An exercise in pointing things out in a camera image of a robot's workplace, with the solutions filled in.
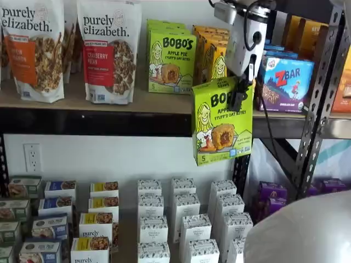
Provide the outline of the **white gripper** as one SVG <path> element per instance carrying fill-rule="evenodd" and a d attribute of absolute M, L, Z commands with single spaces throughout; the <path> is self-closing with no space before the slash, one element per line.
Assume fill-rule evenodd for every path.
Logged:
<path fill-rule="evenodd" d="M 230 31 L 225 53 L 225 64 L 230 80 L 230 111 L 240 111 L 254 85 L 264 50 L 268 18 L 250 14 L 245 19 L 238 13 Z"/>

